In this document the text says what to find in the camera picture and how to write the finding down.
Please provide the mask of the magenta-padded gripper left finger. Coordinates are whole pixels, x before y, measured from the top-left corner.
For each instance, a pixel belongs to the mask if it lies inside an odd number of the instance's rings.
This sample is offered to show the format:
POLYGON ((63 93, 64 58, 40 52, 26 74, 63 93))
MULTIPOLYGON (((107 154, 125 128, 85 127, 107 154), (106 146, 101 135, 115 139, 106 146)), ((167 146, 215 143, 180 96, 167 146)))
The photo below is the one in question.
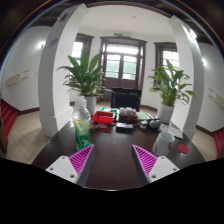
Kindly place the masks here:
POLYGON ((90 145, 71 156, 60 156, 47 171, 79 186, 84 186, 94 158, 94 145, 90 145))

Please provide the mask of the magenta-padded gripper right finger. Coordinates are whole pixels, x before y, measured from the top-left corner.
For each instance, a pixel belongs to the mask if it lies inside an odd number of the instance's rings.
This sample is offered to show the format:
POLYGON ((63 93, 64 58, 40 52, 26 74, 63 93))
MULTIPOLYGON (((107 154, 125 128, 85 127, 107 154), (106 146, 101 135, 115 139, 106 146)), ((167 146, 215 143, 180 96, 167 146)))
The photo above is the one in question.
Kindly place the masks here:
POLYGON ((179 171, 166 156, 157 157, 137 145, 132 145, 132 157, 143 186, 179 171))

